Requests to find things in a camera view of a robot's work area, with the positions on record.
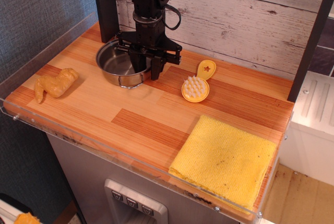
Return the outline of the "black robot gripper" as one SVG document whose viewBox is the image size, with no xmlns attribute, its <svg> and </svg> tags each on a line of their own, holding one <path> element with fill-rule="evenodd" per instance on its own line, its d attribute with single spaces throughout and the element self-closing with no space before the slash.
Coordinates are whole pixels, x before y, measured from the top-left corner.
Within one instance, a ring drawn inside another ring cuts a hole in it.
<svg viewBox="0 0 334 224">
<path fill-rule="evenodd" d="M 146 57 L 151 59 L 151 79 L 158 80 L 165 62 L 180 64 L 182 47 L 165 35 L 162 22 L 136 23 L 135 31 L 120 31 L 116 34 L 119 48 L 129 53 L 134 73 L 147 69 Z"/>
</svg>

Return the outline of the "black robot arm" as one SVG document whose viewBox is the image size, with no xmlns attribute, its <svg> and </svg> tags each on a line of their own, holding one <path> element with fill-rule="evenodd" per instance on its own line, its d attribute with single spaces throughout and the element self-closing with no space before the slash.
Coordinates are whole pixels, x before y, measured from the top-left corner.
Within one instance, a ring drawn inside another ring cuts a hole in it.
<svg viewBox="0 0 334 224">
<path fill-rule="evenodd" d="M 165 11 L 175 12 L 179 18 L 181 13 L 168 5 L 170 0 L 132 0 L 134 3 L 133 20 L 135 31 L 119 32 L 118 48 L 128 53 L 136 73 L 147 68 L 150 59 L 151 79 L 159 79 L 165 63 L 179 64 L 182 47 L 165 35 L 165 29 L 176 30 L 166 24 Z"/>
</svg>

